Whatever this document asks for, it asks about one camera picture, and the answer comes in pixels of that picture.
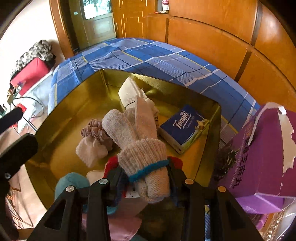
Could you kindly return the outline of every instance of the window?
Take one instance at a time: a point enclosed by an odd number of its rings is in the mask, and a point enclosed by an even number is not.
[[[111,13],[110,0],[83,0],[85,19]]]

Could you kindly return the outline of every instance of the blue trim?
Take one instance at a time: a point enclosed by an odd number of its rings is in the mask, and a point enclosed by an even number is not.
[[[162,161],[158,161],[156,163],[152,163],[146,167],[144,167],[144,169],[138,171],[136,174],[134,175],[131,175],[128,179],[131,183],[147,176],[149,173],[157,170],[157,169],[160,169],[162,167],[165,167],[169,164],[169,160],[166,159],[166,160],[162,160]]]

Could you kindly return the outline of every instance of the white wall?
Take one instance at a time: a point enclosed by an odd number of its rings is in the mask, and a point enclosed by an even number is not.
[[[57,56],[57,64],[65,60],[54,28],[49,0],[33,0],[16,16],[0,39],[0,104],[6,99],[10,74],[16,60],[42,39],[52,43],[52,53]]]

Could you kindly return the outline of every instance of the camouflage clothing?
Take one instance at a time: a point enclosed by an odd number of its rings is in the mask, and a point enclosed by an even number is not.
[[[39,58],[43,61],[50,61],[54,55],[51,53],[51,44],[46,40],[36,42],[27,52],[25,52],[15,64],[11,77],[18,71],[21,71],[31,60]]]

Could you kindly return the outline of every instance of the plaid pattern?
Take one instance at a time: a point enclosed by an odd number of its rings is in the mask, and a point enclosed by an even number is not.
[[[175,46],[147,39],[113,39],[65,60],[54,71],[49,113],[99,69],[120,69],[186,86],[222,108],[220,147],[256,113],[259,104],[209,62]]]

